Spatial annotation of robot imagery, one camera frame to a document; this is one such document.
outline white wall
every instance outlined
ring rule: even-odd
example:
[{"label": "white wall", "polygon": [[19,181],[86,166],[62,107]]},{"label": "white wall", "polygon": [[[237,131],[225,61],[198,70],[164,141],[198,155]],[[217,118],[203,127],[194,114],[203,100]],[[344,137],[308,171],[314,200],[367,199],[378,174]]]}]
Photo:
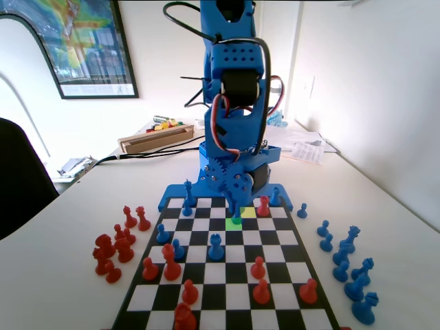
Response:
[{"label": "white wall", "polygon": [[300,123],[438,228],[439,12],[437,0],[305,2],[291,95]]}]

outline white table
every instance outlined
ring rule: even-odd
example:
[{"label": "white table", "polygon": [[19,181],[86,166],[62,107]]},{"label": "white table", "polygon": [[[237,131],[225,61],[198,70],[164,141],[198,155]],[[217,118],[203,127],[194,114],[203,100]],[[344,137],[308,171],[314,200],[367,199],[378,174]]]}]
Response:
[{"label": "white table", "polygon": [[[325,154],[322,166],[282,158],[271,167],[271,182],[284,184],[295,211],[307,202],[309,216],[299,219],[295,213],[294,221],[341,326],[440,327],[440,236],[434,230],[335,153]],[[0,328],[109,329],[152,231],[133,230],[135,258],[121,266],[122,278],[114,285],[94,272],[94,241],[103,233],[113,236],[113,226],[124,221],[124,205],[133,214],[144,206],[147,219],[155,223],[166,186],[183,182],[184,173],[197,180],[197,151],[104,163],[0,241]],[[333,245],[347,237],[350,225],[362,230],[349,270],[374,258],[365,289],[379,296],[372,327],[354,318],[343,284],[331,275],[331,254],[318,246],[316,228],[324,219],[330,221]]]}]

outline blue pawn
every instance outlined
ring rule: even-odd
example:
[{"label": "blue pawn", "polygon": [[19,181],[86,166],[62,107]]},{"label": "blue pawn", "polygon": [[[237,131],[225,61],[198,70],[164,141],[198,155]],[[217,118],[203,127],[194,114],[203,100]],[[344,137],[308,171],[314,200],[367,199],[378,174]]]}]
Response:
[{"label": "blue pawn", "polygon": [[327,229],[328,226],[329,222],[327,220],[324,220],[322,222],[322,227],[318,227],[318,229],[316,230],[318,235],[321,237],[326,237],[326,235],[329,233],[329,230]]},{"label": "blue pawn", "polygon": [[352,283],[345,283],[344,292],[352,301],[361,301],[364,297],[364,275],[359,277]]},{"label": "blue pawn", "polygon": [[349,279],[349,275],[347,274],[347,269],[350,264],[346,261],[341,261],[341,264],[333,269],[333,276],[340,282],[345,282]]},{"label": "blue pawn", "polygon": [[342,247],[340,247],[339,251],[337,251],[334,255],[333,255],[333,261],[336,265],[340,265],[341,261],[346,261],[347,263],[350,263],[349,261],[349,249],[350,249],[350,244],[344,244]]},{"label": "blue pawn", "polygon": [[274,188],[274,190],[272,192],[272,196],[270,197],[270,200],[269,200],[269,205],[270,206],[280,206],[281,205],[280,190],[278,189],[278,187]]},{"label": "blue pawn", "polygon": [[225,255],[225,250],[220,246],[220,234],[212,234],[210,242],[212,246],[209,248],[208,256],[215,261],[222,259]]},{"label": "blue pawn", "polygon": [[353,315],[365,325],[371,325],[375,321],[374,313],[371,310],[372,306],[377,306],[379,298],[375,292],[369,292],[365,295],[364,302],[355,302],[351,306]]},{"label": "blue pawn", "polygon": [[332,234],[327,234],[325,239],[323,239],[321,242],[319,242],[320,248],[323,249],[325,252],[332,251],[333,246],[330,243],[332,239],[333,239],[333,235]]},{"label": "blue pawn", "polygon": [[364,275],[364,285],[370,284],[370,276],[369,276],[369,270],[373,269],[374,262],[373,258],[367,258],[362,261],[362,267],[360,269],[353,269],[351,271],[351,278],[353,280],[357,279],[360,274]]},{"label": "blue pawn", "polygon": [[157,230],[159,230],[159,234],[157,234],[157,242],[159,244],[165,244],[170,239],[170,233],[165,231],[164,224],[161,223],[158,225]]},{"label": "blue pawn", "polygon": [[178,239],[173,239],[173,247],[174,247],[174,260],[178,261],[184,258],[185,249],[180,246],[180,242]]},{"label": "blue pawn", "polygon": [[298,210],[298,212],[296,213],[298,218],[305,219],[307,217],[307,212],[305,212],[306,208],[307,208],[307,204],[306,203],[302,203],[301,204],[301,209]]}]

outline black chair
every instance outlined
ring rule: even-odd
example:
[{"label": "black chair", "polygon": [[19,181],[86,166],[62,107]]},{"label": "black chair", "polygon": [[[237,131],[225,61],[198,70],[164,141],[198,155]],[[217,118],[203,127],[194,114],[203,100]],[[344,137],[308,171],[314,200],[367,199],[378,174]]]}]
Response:
[{"label": "black chair", "polygon": [[0,118],[0,239],[27,223],[57,196],[23,129]]}]

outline green square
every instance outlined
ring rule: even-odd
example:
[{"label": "green square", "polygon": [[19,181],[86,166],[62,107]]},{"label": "green square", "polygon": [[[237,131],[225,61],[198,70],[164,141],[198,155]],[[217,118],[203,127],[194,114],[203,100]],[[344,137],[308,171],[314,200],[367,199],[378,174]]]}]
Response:
[{"label": "green square", "polygon": [[232,222],[231,218],[226,218],[226,231],[241,230],[241,229],[242,229],[241,223],[239,225],[236,225],[235,223]]}]

